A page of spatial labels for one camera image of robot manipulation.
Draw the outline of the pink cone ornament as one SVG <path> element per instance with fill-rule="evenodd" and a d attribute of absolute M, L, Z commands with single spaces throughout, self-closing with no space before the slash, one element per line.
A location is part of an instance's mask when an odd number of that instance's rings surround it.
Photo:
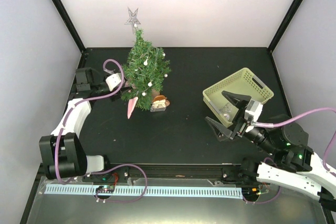
<path fill-rule="evenodd" d="M 136 104 L 137 104 L 137 101 L 138 101 L 138 97 L 134 97 L 132 99 L 130 99 L 128 101 L 128 110 L 127 110 L 127 118 L 130 119 L 135 107 L 136 107 Z"/>

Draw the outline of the small green christmas tree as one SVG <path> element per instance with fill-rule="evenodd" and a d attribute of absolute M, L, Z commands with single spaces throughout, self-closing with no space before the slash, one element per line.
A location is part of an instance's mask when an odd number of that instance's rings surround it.
<path fill-rule="evenodd" d="M 151 41 L 143 38 L 143 30 L 135 33 L 135 42 L 130 50 L 126 64 L 122 66 L 124 77 L 133 89 L 125 92 L 121 99 L 129 101 L 138 97 L 136 107 L 149 110 L 154 91 L 163 90 L 165 76 L 171 72 L 170 62 L 165 59 L 163 48 L 155 47 Z"/>

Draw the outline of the clear battery box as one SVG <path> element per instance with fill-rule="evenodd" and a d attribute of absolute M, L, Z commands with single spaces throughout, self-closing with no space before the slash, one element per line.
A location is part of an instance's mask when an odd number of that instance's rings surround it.
<path fill-rule="evenodd" d="M 166 110 L 166 106 L 161 106 L 160 104 L 158 106 L 151 106 L 150 112 L 162 112 Z"/>

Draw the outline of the green plastic basket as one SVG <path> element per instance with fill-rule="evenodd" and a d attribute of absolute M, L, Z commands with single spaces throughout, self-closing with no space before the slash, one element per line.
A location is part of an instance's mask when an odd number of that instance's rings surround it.
<path fill-rule="evenodd" d="M 242 68 L 223 80 L 203 90 L 203 101 L 226 127 L 233 123 L 238 109 L 229 103 L 223 96 L 222 91 L 244 94 L 251 96 L 252 99 L 265 104 L 270 100 L 274 93 L 268 88 L 250 69 Z M 230 115 L 230 119 L 223 117 L 223 114 Z"/>

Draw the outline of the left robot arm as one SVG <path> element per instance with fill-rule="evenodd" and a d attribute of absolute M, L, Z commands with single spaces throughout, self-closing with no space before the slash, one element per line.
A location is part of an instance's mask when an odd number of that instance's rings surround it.
<path fill-rule="evenodd" d="M 104 81 L 94 84 L 91 68 L 76 71 L 76 92 L 68 101 L 61 121 L 50 135 L 41 137 L 39 141 L 43 169 L 48 179 L 67 184 L 76 177 L 92 173 L 102 182 L 112 177 L 113 169 L 105 164 L 105 158 L 87 155 L 79 140 L 94 102 L 119 95 L 124 89 L 123 72 L 114 73 L 108 69 L 105 72 L 108 75 Z"/>

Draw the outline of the brown white plush ornament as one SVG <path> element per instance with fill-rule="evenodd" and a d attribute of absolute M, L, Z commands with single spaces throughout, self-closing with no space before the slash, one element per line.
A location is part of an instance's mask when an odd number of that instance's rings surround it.
<path fill-rule="evenodd" d="M 170 105 L 170 101 L 165 97 L 164 95 L 158 95 L 154 98 L 151 106 L 166 106 L 168 107 Z"/>

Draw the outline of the silver star tree topper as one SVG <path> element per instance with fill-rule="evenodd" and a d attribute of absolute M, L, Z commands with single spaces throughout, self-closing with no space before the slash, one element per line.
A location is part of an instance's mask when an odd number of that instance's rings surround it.
<path fill-rule="evenodd" d="M 141 24 L 139 19 L 138 19 L 138 8 L 134 11 L 132 11 L 129 7 L 128 7 L 128 19 L 127 21 L 124 23 L 125 25 L 130 25 L 132 28 L 132 33 L 135 34 L 137 32 L 137 30 L 139 29 L 139 25 Z"/>

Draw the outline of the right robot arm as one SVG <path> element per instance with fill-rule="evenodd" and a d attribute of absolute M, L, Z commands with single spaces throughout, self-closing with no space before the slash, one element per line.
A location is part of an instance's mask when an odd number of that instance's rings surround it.
<path fill-rule="evenodd" d="M 263 105 L 251 96 L 222 91 L 219 99 L 226 100 L 234 116 L 209 103 L 224 118 L 222 123 L 206 118 L 217 139 L 245 138 L 272 156 L 269 164 L 244 158 L 237 173 L 226 178 L 227 181 L 244 185 L 275 184 L 305 194 L 323 208 L 335 211 L 335 168 L 308 146 L 309 135 L 295 122 L 297 117 L 284 116 L 283 122 L 260 123 L 257 120 Z"/>

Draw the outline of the pink star ornament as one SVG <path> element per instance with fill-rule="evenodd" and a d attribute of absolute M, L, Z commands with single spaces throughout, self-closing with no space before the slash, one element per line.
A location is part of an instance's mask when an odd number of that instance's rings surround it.
<path fill-rule="evenodd" d="M 133 85 L 127 80 L 124 80 L 124 84 L 123 84 L 123 90 L 124 91 L 129 91 L 133 89 Z"/>

